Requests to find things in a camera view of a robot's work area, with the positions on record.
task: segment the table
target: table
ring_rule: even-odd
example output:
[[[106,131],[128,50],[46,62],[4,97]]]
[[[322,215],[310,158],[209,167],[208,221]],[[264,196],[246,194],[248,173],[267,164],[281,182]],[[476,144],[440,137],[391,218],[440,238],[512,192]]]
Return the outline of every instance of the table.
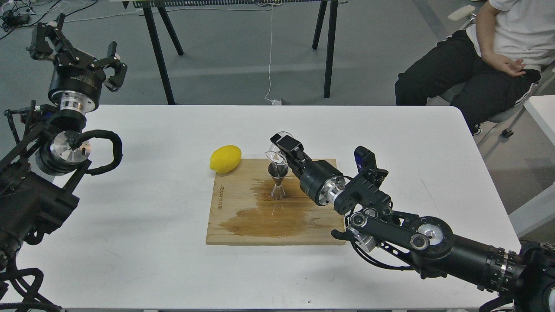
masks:
[[[526,110],[555,144],[555,95],[530,97]],[[513,211],[509,218],[518,237],[522,237],[555,218],[555,184]]]
[[[64,225],[18,256],[20,268],[43,270],[41,293],[64,308],[440,309],[476,308],[496,296],[452,276],[421,280],[373,267],[349,245],[207,246],[211,153],[234,144],[243,158],[263,158],[282,130],[310,157],[337,159],[350,176],[354,149],[369,148],[390,172],[381,189],[395,210],[433,215],[458,235],[519,250],[453,107],[101,105],[87,120],[86,130],[121,136],[121,165],[85,176]],[[110,144],[91,144],[93,167],[111,161]],[[383,250],[372,256],[400,264]],[[5,297],[16,300],[13,290]]]
[[[110,0],[111,2],[123,2],[124,7],[127,8],[129,1],[126,0]],[[168,77],[168,70],[166,69],[164,55],[162,53],[162,48],[160,46],[160,40],[158,38],[158,31],[156,30],[156,24],[154,23],[154,17],[152,14],[152,8],[156,7],[160,13],[160,17],[164,22],[166,30],[170,35],[171,41],[177,51],[177,54],[182,56],[184,54],[181,43],[177,38],[173,25],[171,24],[170,18],[165,7],[175,7],[175,6],[208,6],[208,5],[224,5],[224,4],[254,4],[254,3],[287,3],[287,2],[320,2],[320,9],[318,11],[318,18],[316,20],[316,28],[314,31],[314,38],[312,39],[312,48],[314,50],[318,49],[318,43],[320,41],[320,33],[322,31],[322,25],[324,23],[324,15],[326,13],[327,2],[330,1],[330,19],[329,28],[327,35],[327,51],[326,51],[326,70],[324,76],[324,98],[330,97],[331,92],[331,71],[334,62],[334,49],[335,49],[335,29],[337,25],[337,8],[339,5],[338,0],[192,0],[192,1],[181,1],[181,0],[138,0],[133,1],[133,6],[135,8],[142,8],[144,12],[145,21],[147,23],[148,33],[150,35],[150,41],[152,42],[152,47],[154,50],[154,56],[158,64],[158,70],[160,72],[160,78],[162,79],[162,85],[164,87],[164,92],[166,95],[166,100],[168,104],[175,104],[175,99],[173,97],[173,91],[171,90],[170,80]]]

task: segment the black table leg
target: black table leg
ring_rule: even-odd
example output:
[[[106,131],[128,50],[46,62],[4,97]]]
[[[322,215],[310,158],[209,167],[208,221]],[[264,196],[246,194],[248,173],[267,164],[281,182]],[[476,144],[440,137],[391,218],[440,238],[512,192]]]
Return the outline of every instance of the black table leg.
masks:
[[[152,16],[152,9],[150,7],[145,7],[143,8],[143,12],[144,18],[147,21],[148,33],[150,35],[150,41],[152,41],[154,56],[156,56],[156,62],[158,63],[158,70],[160,71],[160,77],[162,78],[162,85],[164,86],[166,99],[168,100],[168,104],[175,104],[173,93],[171,91],[170,79],[168,78],[168,71],[166,69],[166,63],[164,62],[164,55],[162,54],[160,40],[158,39],[158,32],[156,31],[154,17]]]
[[[168,12],[166,11],[166,8],[158,7],[158,12],[160,12],[160,16],[162,17],[162,21],[164,21],[164,24],[166,25],[166,29],[168,30],[168,33],[170,34],[171,41],[174,43],[175,49],[177,50],[177,54],[182,56],[183,55],[183,49],[181,48],[181,43],[179,43],[179,39],[177,38],[177,35],[175,34],[175,30],[173,28],[173,25],[171,24],[170,17],[168,16]]]
[[[337,25],[338,0],[331,0],[330,4],[330,30],[327,34],[326,76],[324,80],[324,98],[330,97],[331,68],[334,64],[335,26]]]
[[[312,48],[318,49],[318,42],[320,41],[320,33],[322,32],[322,25],[324,23],[324,16],[326,15],[327,0],[320,2],[320,10],[318,11],[318,20],[316,21],[316,30],[314,31],[314,39],[312,40]]]

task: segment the person's hand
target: person's hand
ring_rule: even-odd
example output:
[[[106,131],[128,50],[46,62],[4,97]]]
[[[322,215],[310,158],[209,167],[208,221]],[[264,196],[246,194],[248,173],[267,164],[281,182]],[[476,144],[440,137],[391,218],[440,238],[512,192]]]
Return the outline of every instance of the person's hand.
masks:
[[[522,63],[522,59],[513,61],[502,54],[493,52],[482,54],[482,59],[489,66],[500,72],[506,73],[511,77],[518,77],[526,74],[526,72],[523,71],[526,64]]]

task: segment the black pants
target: black pants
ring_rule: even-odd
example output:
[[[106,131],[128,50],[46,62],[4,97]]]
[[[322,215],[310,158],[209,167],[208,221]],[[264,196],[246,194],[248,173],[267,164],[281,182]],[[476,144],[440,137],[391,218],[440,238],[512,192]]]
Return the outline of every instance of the black pants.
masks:
[[[426,105],[453,85],[466,82],[451,105],[461,110],[468,128],[516,105],[540,79],[539,71],[511,77],[499,72],[476,54],[466,31],[457,31],[414,63],[395,83],[397,105]]]

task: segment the gray floor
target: gray floor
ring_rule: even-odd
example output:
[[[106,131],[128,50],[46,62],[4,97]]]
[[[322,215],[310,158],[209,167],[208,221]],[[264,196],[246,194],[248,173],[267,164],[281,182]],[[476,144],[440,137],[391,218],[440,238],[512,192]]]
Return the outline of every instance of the gray floor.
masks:
[[[65,4],[65,12],[91,3],[62,3],[66,2],[72,6]],[[185,50],[182,57],[176,54],[158,14],[155,20],[179,104],[268,105],[264,97],[269,88],[272,24],[270,99],[284,98],[292,105],[395,105],[393,84],[397,74],[456,30],[460,23],[449,21],[447,15],[467,4],[480,5],[470,0],[351,0],[341,4],[329,99],[322,96],[326,28],[320,49],[311,49],[317,3],[283,4],[272,12],[170,12]],[[44,12],[49,6],[41,6],[37,12]],[[253,4],[218,8],[267,9]],[[44,21],[55,19],[59,12],[55,9]],[[117,93],[105,89],[99,109],[107,104],[166,103],[144,17],[133,13],[132,6],[126,10],[121,3],[100,0],[67,21],[126,12],[132,14],[67,22],[63,27],[76,48],[97,57],[103,57],[110,41],[116,41],[118,54],[129,66],[124,86]],[[31,99],[38,103],[48,101],[52,65],[29,57],[25,47],[30,39],[30,29],[18,29],[0,41],[2,110],[24,107]],[[553,88],[548,88],[546,94],[554,94]],[[148,126],[148,120],[138,122]],[[347,122],[338,120],[338,125]],[[523,115],[514,131],[516,134],[509,141],[497,142],[494,136],[481,150],[509,213],[555,181],[555,148],[529,114]],[[0,122],[0,155],[13,147],[10,135],[7,123]],[[552,229],[553,224],[548,224],[526,238],[555,242]]]

